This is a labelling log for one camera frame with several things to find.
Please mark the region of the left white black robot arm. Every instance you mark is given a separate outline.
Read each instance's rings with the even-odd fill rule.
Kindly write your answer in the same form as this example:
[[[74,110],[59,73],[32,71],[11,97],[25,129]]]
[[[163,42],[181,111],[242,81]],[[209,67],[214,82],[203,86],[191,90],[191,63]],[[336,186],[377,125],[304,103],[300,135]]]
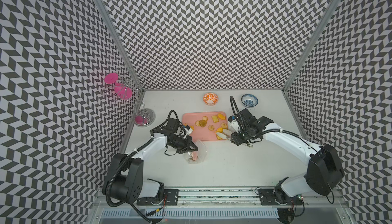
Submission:
[[[138,199],[160,204],[164,199],[164,184],[144,178],[144,161],[158,152],[172,147],[176,154],[198,151],[191,137],[190,126],[183,125],[177,113],[171,110],[167,119],[150,130],[150,139],[130,153],[117,153],[102,187],[102,193],[110,207],[134,204]]]

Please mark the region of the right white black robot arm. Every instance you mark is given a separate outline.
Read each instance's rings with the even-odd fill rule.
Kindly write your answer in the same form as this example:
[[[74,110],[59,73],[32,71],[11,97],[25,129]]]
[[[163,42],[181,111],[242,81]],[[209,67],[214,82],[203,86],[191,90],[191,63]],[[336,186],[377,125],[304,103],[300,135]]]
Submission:
[[[283,205],[291,198],[311,191],[328,196],[342,181],[345,173],[335,147],[307,141],[265,116],[257,119],[247,108],[239,110],[233,96],[230,105],[233,115],[229,122],[234,129],[230,141],[233,144],[251,145],[265,139],[291,153],[307,167],[306,172],[278,182],[272,191],[275,202]]]

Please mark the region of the clear resealable bag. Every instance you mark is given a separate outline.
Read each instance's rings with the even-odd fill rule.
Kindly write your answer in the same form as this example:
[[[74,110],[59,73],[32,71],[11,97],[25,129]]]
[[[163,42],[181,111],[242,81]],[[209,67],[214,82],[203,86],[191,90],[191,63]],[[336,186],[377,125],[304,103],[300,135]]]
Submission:
[[[203,163],[207,157],[208,151],[201,149],[195,152],[186,153],[184,159],[189,164],[200,164]]]

